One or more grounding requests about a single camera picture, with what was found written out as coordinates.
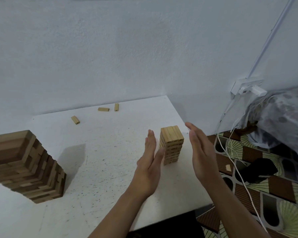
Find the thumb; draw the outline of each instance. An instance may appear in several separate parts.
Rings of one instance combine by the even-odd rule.
[[[204,155],[200,140],[193,130],[190,130],[189,138],[193,149],[193,155]]]
[[[165,148],[160,148],[155,157],[154,157],[154,160],[152,162],[152,166],[159,166],[160,167],[160,164],[161,164],[161,161],[163,159],[163,156],[165,155],[165,151],[166,149]]]

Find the wooden block tower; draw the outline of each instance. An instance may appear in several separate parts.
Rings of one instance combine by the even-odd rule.
[[[178,161],[183,140],[184,137],[177,125],[161,128],[159,148],[166,149],[163,165]]]
[[[0,183],[34,203],[63,196],[66,174],[29,130],[0,135]]]

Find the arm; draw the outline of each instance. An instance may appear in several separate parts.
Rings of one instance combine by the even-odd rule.
[[[154,156],[156,145],[153,131],[148,130],[145,152],[137,161],[137,168],[129,187],[88,238],[123,238],[127,236],[141,205],[155,192],[158,186],[164,149],[159,149]]]
[[[212,143],[202,130],[186,122],[193,149],[193,168],[210,195],[229,237],[270,238],[222,179]]]

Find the hand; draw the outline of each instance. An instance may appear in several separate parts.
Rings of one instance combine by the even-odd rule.
[[[185,125],[190,129],[189,138],[193,149],[192,163],[195,175],[207,189],[221,178],[213,144],[201,129],[189,122]]]
[[[137,161],[135,174],[129,187],[127,188],[127,192],[136,195],[143,201],[155,192],[160,179],[160,165],[165,149],[159,149],[154,156],[156,145],[157,142],[154,132],[152,130],[148,130],[144,154]]]

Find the white table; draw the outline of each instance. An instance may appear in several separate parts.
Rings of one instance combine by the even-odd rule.
[[[0,238],[87,237],[129,185],[147,130],[178,125],[179,161],[163,166],[156,192],[143,204],[132,230],[211,204],[195,177],[188,129],[167,96],[34,116],[27,124],[68,174],[62,198],[34,204],[0,185]],[[80,124],[75,125],[71,116]]]

